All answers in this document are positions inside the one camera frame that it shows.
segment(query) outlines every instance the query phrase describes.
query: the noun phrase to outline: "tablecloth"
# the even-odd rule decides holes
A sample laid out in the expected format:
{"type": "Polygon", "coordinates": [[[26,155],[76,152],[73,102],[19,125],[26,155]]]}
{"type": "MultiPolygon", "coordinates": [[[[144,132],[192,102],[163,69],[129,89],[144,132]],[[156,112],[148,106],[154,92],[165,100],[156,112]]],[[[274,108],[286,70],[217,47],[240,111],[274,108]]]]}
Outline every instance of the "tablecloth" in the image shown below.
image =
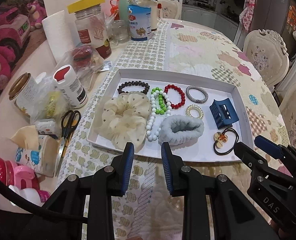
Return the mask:
{"type": "MultiPolygon", "coordinates": [[[[159,22],[152,39],[129,43],[104,82],[92,95],[68,146],[58,185],[70,174],[80,177],[94,174],[109,165],[118,154],[93,147],[86,137],[96,103],[118,68],[123,67],[176,71],[232,83],[240,91],[253,137],[261,134],[277,144],[289,144],[283,119],[272,94],[245,54],[227,37],[206,29],[159,22]]],[[[271,167],[286,172],[285,167],[277,160],[257,148],[255,150],[268,160],[271,167]]],[[[244,164],[187,165],[208,176],[226,174],[246,195],[250,170],[244,164]]],[[[167,191],[161,160],[135,156],[126,195],[112,198],[115,238],[124,240],[139,235],[143,240],[181,239],[183,207],[183,198],[171,197],[167,191]]],[[[257,209],[267,218],[260,208],[257,209]]],[[[83,240],[87,238],[86,231],[87,225],[83,225],[83,240]]]]}

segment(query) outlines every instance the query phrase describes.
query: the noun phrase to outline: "red plastic bag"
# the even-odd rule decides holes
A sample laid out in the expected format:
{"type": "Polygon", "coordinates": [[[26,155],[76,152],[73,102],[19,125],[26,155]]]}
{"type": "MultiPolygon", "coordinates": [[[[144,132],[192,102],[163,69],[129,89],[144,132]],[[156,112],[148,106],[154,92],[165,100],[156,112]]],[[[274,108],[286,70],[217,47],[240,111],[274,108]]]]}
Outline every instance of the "red plastic bag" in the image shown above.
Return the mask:
{"type": "Polygon", "coordinates": [[[111,8],[110,8],[110,16],[116,14],[114,20],[119,20],[119,12],[118,12],[118,5],[119,5],[119,0],[116,0],[116,5],[112,4],[112,1],[113,0],[110,0],[110,5],[111,5],[111,8]]]}

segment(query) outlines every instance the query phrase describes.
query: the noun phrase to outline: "blue gripper pad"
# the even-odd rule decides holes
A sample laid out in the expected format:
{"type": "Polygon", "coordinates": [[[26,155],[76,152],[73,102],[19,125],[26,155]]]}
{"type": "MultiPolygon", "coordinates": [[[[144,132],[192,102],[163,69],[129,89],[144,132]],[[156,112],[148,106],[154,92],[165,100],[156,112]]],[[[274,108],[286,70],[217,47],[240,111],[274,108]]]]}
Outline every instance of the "blue gripper pad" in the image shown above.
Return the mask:
{"type": "Polygon", "coordinates": [[[265,153],[269,154],[274,159],[283,158],[283,154],[281,153],[281,148],[274,142],[268,140],[267,138],[258,135],[254,139],[254,144],[265,153]]]}

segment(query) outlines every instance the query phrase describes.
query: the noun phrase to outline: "silver bracelet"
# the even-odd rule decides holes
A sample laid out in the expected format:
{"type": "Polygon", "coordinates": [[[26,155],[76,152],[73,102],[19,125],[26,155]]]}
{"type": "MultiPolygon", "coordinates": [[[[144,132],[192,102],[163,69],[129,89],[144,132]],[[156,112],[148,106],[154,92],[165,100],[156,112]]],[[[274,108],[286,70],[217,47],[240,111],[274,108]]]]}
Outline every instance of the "silver bracelet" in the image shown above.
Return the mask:
{"type": "Polygon", "coordinates": [[[186,95],[189,98],[190,101],[195,102],[197,104],[203,104],[206,103],[206,101],[208,100],[208,93],[201,87],[197,87],[197,86],[189,86],[186,88],[186,95]],[[205,95],[205,98],[202,100],[199,99],[194,99],[190,94],[189,94],[189,90],[190,89],[196,89],[198,91],[200,91],[201,93],[203,93],[205,95]]]}

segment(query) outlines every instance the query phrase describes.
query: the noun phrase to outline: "black hair tie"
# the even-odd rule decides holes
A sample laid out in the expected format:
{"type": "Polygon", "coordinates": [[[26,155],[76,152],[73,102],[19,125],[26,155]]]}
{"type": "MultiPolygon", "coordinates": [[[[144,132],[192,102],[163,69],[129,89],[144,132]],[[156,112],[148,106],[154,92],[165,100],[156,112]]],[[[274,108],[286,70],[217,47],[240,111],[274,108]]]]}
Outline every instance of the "black hair tie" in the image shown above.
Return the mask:
{"type": "Polygon", "coordinates": [[[216,141],[214,142],[214,152],[216,153],[216,155],[223,156],[223,155],[227,155],[227,154],[231,153],[232,150],[233,150],[233,148],[235,147],[235,144],[236,144],[236,143],[238,142],[238,140],[239,140],[239,135],[238,135],[238,133],[237,133],[237,131],[236,131],[235,129],[233,129],[233,128],[231,128],[231,127],[228,127],[228,128],[226,128],[226,129],[222,132],[222,134],[224,135],[226,132],[232,132],[232,133],[235,134],[235,143],[233,144],[233,146],[232,146],[232,148],[231,148],[230,150],[228,150],[228,151],[226,151],[226,152],[223,152],[223,153],[220,153],[220,152],[218,152],[217,149],[216,149],[216,143],[218,142],[218,140],[216,140],[216,141]]]}

